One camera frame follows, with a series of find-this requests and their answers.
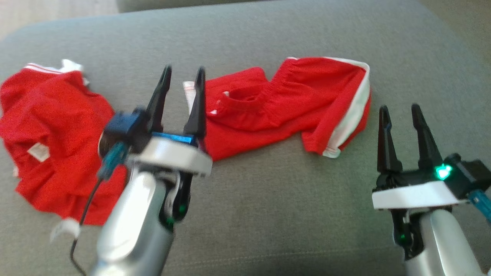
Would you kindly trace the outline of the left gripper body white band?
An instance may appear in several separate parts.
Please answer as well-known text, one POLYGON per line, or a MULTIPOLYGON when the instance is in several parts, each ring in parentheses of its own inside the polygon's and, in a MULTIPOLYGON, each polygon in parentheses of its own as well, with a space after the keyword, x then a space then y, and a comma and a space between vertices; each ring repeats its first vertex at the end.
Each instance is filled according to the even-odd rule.
POLYGON ((174 184, 165 192, 158 215, 167 228, 186 216, 193 176, 206 177, 213 166, 211 157, 199 148, 196 138, 183 143, 162 135, 153 136, 141 153, 130 154, 129 161, 134 167, 147 168, 151 173, 165 171, 174 175, 174 184))

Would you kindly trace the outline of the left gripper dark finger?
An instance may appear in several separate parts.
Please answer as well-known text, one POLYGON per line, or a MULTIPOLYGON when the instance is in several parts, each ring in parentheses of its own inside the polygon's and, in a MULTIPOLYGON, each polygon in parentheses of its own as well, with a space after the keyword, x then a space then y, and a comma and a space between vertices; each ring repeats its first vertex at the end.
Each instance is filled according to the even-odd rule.
POLYGON ((201 66, 194 82, 183 82, 189 118, 184 126, 184 133, 203 140, 206 136, 206 73, 201 66))
POLYGON ((152 97, 147 105, 146 113, 148 115, 147 129, 149 132, 161 133, 163 126, 161 124, 163 109, 165 105, 165 98, 170 89, 172 75, 172 66, 167 64, 165 66, 161 77, 154 89, 152 97))

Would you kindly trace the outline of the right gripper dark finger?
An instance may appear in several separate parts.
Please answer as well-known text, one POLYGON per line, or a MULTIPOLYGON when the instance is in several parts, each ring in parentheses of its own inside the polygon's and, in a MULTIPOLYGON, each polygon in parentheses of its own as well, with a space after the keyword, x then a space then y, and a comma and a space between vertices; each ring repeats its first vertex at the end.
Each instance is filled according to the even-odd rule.
POLYGON ((379 130, 377 149, 377 171, 381 174, 396 173, 403 170, 402 163, 397 158, 391 136, 392 122, 388 107, 382 105, 379 109, 379 130))
POLYGON ((443 164, 440 151, 437 148, 430 128, 424 118, 420 106, 416 103, 411 106, 412 122, 417 132, 419 145, 419 169, 435 169, 443 164))

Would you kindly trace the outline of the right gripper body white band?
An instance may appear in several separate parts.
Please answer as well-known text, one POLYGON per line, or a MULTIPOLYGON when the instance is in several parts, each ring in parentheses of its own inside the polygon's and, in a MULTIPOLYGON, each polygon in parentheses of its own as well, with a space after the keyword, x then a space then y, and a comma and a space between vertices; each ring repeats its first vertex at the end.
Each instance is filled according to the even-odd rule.
POLYGON ((394 243, 405 262, 468 262, 468 240, 451 213, 465 201, 468 189, 464 164, 442 164, 379 173, 372 202, 375 209, 391 213, 394 243))

